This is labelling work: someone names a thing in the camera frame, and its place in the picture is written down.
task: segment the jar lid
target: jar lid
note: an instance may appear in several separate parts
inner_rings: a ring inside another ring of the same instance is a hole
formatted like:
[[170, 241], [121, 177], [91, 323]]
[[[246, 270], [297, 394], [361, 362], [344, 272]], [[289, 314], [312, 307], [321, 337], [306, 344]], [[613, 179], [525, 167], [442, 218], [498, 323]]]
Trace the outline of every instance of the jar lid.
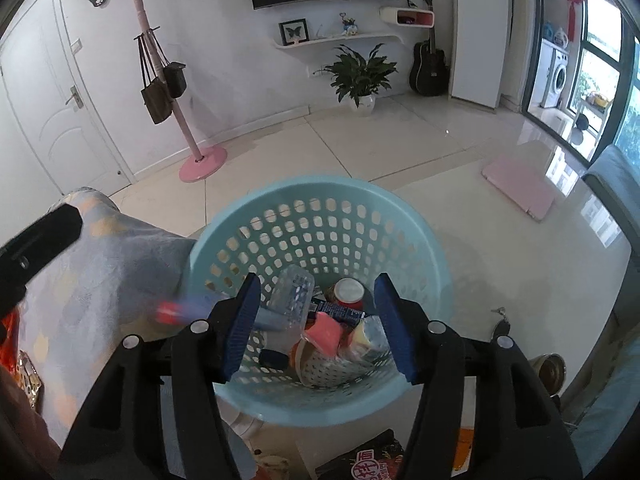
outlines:
[[364, 296], [364, 286], [353, 278], [343, 278], [335, 284], [334, 294], [342, 303], [357, 303]]

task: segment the coat rack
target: coat rack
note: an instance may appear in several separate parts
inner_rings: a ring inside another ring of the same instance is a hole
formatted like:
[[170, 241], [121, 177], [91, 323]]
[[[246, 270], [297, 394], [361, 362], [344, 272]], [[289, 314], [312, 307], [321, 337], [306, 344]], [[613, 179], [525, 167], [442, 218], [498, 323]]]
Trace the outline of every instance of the coat rack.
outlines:
[[[146, 16], [145, 5], [142, 0], [133, 0], [133, 3], [138, 14], [138, 22], [142, 30], [143, 41], [145, 41], [151, 56], [151, 62], [156, 70], [156, 74], [158, 74], [158, 77], [164, 82], [162, 62], [156, 49], [156, 42], [152, 39], [152, 29]], [[201, 150], [193, 138], [193, 134], [184, 118], [178, 101], [175, 99], [172, 100], [172, 109], [175, 120], [178, 122], [178, 126], [180, 126], [180, 130], [191, 150], [191, 155], [187, 158], [178, 173], [180, 180], [183, 182], [197, 182], [198, 180], [207, 178], [210, 174], [219, 170], [225, 163], [226, 150], [221, 146], [211, 146], [210, 148]]]

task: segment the light switch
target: light switch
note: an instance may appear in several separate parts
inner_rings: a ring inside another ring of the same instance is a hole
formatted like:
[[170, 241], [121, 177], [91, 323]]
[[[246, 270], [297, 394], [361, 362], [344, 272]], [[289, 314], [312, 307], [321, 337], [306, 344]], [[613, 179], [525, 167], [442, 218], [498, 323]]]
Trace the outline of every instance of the light switch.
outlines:
[[71, 44], [71, 52], [74, 55], [77, 54], [81, 48], [82, 48], [82, 42], [80, 41], [80, 38], [78, 38]]

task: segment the door handle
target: door handle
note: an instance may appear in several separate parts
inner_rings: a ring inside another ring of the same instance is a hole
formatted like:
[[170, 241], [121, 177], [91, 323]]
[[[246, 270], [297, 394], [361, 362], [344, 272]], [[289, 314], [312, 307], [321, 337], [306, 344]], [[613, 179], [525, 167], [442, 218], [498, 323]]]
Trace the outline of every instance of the door handle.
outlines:
[[80, 94], [78, 93], [78, 89], [76, 88], [76, 85], [73, 85], [71, 87], [71, 97], [66, 100], [65, 105], [68, 105], [71, 102], [71, 100], [76, 101], [76, 105], [78, 106], [78, 108], [82, 108], [84, 106], [84, 103], [82, 102], [82, 99], [80, 97]]

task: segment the trash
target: trash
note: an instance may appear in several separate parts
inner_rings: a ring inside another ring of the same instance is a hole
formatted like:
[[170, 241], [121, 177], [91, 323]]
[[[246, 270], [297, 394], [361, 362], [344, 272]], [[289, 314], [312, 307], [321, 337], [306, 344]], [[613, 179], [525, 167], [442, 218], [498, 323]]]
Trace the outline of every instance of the trash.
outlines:
[[20, 387], [29, 398], [31, 409], [39, 413], [38, 401], [40, 400], [42, 380], [36, 368], [33, 366], [31, 359], [29, 359], [27, 353], [22, 350], [18, 352], [17, 370], [20, 374]]
[[342, 306], [362, 310], [364, 286], [353, 278], [343, 278], [334, 285], [334, 296]]
[[338, 355], [355, 363], [373, 363], [386, 352], [389, 352], [389, 342], [382, 322], [378, 316], [369, 316], [349, 334], [346, 345], [340, 347]]
[[393, 430], [316, 468], [318, 480], [394, 480], [398, 475], [404, 449]]
[[262, 366], [276, 370], [287, 368], [291, 349], [303, 336], [315, 284], [314, 277], [296, 265], [280, 273], [266, 308], [286, 323], [277, 332], [265, 333], [265, 346], [259, 356]]
[[333, 317], [336, 321], [344, 323], [352, 328], [358, 326], [364, 317], [365, 313], [348, 306], [342, 306], [336, 303], [329, 303], [318, 298], [311, 299], [311, 305], [309, 306], [309, 318], [315, 316], [316, 312], [324, 312]]
[[342, 327], [325, 312], [316, 313], [316, 322], [305, 330], [305, 339], [315, 346], [322, 355], [336, 357], [342, 338]]
[[314, 293], [312, 298], [315, 298], [316, 300], [326, 301], [324, 292], [322, 292], [322, 288], [320, 288], [320, 285], [316, 285], [314, 287]]

